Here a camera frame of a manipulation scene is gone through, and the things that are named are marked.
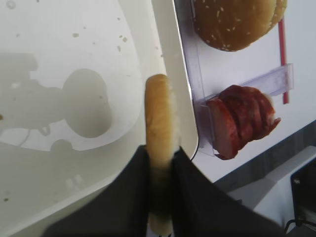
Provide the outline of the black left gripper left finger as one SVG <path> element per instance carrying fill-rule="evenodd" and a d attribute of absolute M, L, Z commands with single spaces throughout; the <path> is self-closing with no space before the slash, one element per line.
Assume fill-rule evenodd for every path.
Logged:
<path fill-rule="evenodd" d="M 149 157 L 139 146 L 116 179 L 88 204 L 49 226 L 44 237 L 144 237 L 149 212 Z"/>

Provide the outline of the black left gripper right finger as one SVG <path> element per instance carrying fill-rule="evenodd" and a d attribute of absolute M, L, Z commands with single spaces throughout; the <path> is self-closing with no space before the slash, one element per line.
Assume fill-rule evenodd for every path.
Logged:
<path fill-rule="evenodd" d="M 183 149 L 171 163 L 171 215 L 176 237 L 283 237 L 274 221 L 210 182 Z"/>

